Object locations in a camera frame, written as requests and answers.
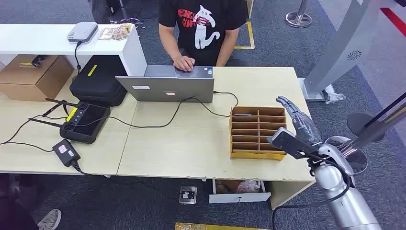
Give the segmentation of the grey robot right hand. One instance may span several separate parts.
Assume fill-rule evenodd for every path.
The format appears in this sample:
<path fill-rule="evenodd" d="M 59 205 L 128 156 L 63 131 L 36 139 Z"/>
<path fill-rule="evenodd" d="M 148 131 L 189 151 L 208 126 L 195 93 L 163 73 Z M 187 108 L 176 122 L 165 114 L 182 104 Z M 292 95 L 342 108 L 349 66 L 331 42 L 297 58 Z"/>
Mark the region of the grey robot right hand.
<path fill-rule="evenodd" d="M 318 129 L 313 120 L 302 112 L 292 101 L 284 96 L 278 96 L 276 102 L 279 102 L 291 117 L 296 131 L 296 137 L 302 142 L 314 146 L 323 142 Z"/>

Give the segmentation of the person's right hand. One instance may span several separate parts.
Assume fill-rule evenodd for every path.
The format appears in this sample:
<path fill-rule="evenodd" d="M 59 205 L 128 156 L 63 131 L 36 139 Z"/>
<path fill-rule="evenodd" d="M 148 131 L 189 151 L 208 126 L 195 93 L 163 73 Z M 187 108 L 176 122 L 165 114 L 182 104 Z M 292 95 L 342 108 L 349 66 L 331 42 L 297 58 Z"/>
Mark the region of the person's right hand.
<path fill-rule="evenodd" d="M 191 72 L 195 64 L 195 59 L 188 56 L 179 56 L 173 60 L 173 66 L 185 72 Z"/>

